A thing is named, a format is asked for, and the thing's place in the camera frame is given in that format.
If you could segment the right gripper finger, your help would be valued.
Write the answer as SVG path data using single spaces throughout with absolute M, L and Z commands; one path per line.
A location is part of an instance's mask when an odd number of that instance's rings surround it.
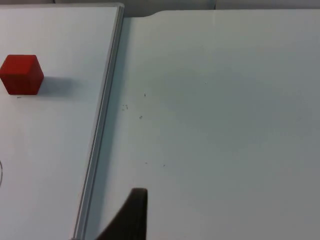
M 148 190 L 133 188 L 124 204 L 99 234 L 98 240 L 145 240 L 147 238 Z

